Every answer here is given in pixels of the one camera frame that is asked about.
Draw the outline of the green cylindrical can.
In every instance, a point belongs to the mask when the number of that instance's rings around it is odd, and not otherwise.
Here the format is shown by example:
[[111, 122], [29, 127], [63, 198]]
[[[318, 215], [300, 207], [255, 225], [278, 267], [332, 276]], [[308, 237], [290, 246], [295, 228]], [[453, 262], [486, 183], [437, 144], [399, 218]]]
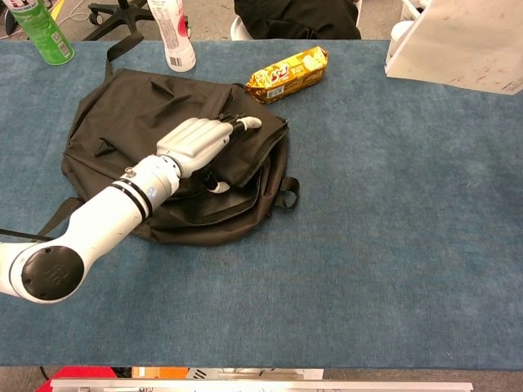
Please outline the green cylindrical can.
[[36, 47], [44, 62], [64, 65], [74, 57], [72, 48], [42, 0], [2, 0]]

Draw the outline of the black office chair base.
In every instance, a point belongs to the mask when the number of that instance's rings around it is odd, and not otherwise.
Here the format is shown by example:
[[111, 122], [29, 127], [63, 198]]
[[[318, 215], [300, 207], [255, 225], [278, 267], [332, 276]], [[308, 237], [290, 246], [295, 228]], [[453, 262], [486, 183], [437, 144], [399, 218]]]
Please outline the black office chair base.
[[182, 0], [117, 0], [117, 4], [93, 2], [87, 6], [87, 19], [96, 28], [83, 40], [96, 41], [103, 38], [121, 25], [126, 25], [129, 33], [138, 31], [136, 22], [154, 20], [154, 13], [159, 14], [159, 8], [165, 6], [175, 11], [175, 26], [181, 33], [191, 37], [188, 18], [183, 11]]

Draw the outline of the white plastic bottle with barcode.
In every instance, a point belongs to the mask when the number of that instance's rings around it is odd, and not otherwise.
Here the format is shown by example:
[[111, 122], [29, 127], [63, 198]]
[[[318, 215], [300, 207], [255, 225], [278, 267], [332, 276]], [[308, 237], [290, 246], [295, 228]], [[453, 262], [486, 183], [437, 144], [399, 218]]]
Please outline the white plastic bottle with barcode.
[[183, 12], [183, 0], [147, 0], [160, 36], [169, 68], [187, 72], [195, 67], [196, 58], [190, 42]]

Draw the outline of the black fabric backpack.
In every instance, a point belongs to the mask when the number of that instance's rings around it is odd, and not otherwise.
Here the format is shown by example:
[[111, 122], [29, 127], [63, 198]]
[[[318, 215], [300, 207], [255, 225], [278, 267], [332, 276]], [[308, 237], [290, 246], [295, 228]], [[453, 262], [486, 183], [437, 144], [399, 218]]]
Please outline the black fabric backpack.
[[61, 170], [76, 190], [43, 227], [58, 226], [80, 205], [154, 151], [156, 142], [187, 118], [232, 122], [243, 116], [261, 127], [234, 136], [209, 168], [229, 185], [223, 194], [205, 189], [202, 176], [179, 190], [136, 229], [159, 244], [216, 246], [242, 238], [274, 207], [293, 210], [297, 179], [285, 173], [288, 123], [258, 103], [240, 84], [107, 67], [104, 82], [79, 103]]

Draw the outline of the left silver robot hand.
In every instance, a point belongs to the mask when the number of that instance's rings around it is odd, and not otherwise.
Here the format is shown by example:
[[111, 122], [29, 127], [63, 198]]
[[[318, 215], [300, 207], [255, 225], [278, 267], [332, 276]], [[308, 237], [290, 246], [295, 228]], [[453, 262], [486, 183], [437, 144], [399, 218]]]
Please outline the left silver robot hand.
[[190, 178], [226, 147], [233, 134], [261, 126], [261, 119], [252, 116], [233, 122], [189, 118], [157, 142], [156, 154], [167, 156], [174, 162], [180, 179]]

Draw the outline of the blue felt table cover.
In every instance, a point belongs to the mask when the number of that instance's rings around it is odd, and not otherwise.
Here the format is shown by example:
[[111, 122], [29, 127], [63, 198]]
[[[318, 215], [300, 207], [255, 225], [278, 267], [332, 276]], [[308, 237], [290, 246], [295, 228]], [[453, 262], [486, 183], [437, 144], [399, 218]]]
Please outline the blue felt table cover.
[[270, 105], [295, 210], [220, 247], [130, 236], [55, 305], [0, 294], [0, 366], [523, 369], [523, 92], [323, 47], [324, 79]]

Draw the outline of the black garment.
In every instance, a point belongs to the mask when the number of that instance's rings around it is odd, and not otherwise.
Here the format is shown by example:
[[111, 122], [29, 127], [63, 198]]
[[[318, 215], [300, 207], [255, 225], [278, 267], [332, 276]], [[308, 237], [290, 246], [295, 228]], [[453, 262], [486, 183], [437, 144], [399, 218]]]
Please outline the black garment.
[[234, 0], [254, 39], [359, 40], [358, 0]]

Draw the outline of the aluminium profile rail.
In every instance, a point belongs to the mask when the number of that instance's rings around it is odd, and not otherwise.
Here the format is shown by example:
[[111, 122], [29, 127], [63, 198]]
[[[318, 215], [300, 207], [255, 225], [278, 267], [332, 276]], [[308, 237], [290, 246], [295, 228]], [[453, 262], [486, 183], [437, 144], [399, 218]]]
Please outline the aluminium profile rail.
[[474, 392], [470, 382], [79, 379], [51, 381], [51, 392]]

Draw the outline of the white chair seat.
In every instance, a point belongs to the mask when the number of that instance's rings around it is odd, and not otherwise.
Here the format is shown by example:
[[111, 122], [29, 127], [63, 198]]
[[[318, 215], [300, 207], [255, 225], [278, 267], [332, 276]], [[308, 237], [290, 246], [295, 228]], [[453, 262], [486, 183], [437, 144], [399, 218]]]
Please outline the white chair seat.
[[230, 26], [230, 40], [231, 41], [248, 41], [253, 38], [248, 33], [243, 21], [239, 16], [236, 16]]

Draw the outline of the white yellow booklet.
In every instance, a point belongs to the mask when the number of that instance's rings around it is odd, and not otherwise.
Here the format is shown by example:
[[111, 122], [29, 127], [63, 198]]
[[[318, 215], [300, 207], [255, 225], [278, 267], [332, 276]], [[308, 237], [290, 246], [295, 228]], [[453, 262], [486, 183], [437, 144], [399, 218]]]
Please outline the white yellow booklet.
[[429, 0], [389, 48], [389, 78], [513, 96], [523, 91], [523, 0]]

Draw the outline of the red panel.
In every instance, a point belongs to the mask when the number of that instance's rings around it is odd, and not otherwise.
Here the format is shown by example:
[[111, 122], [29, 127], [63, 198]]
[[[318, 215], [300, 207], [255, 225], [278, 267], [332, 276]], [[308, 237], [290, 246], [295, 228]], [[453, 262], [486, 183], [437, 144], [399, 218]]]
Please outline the red panel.
[[52, 379], [61, 378], [117, 378], [118, 376], [111, 367], [101, 366], [64, 366]]

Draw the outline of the white plastic crate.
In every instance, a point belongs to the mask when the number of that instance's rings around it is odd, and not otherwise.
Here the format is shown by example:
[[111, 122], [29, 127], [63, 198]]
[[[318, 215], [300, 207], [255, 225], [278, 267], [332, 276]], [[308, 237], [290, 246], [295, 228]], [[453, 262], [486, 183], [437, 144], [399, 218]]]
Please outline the white plastic crate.
[[416, 20], [425, 8], [425, 0], [401, 0], [400, 21]]

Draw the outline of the gold biscuit packet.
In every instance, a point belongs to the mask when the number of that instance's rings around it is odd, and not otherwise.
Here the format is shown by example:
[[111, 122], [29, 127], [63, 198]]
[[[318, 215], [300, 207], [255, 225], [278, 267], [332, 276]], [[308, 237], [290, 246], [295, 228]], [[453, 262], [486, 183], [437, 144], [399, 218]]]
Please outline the gold biscuit packet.
[[258, 102], [269, 104], [318, 83], [328, 63], [328, 52], [312, 47], [254, 72], [245, 90]]

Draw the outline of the white paper cup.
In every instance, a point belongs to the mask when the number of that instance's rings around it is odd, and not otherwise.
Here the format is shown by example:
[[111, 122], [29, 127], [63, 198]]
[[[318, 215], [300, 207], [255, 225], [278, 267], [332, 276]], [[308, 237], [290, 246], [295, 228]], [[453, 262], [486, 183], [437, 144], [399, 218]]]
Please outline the white paper cup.
[[413, 20], [403, 20], [393, 26], [391, 30], [391, 40], [387, 51], [388, 58], [394, 55], [397, 47], [400, 45], [402, 37], [409, 31], [413, 23]]

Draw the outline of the orange panel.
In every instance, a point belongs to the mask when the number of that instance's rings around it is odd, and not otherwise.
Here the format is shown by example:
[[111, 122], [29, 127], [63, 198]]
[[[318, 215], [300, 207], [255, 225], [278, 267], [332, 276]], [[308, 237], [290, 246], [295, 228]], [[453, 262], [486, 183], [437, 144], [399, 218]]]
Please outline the orange panel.
[[185, 379], [188, 367], [132, 367], [133, 379]]

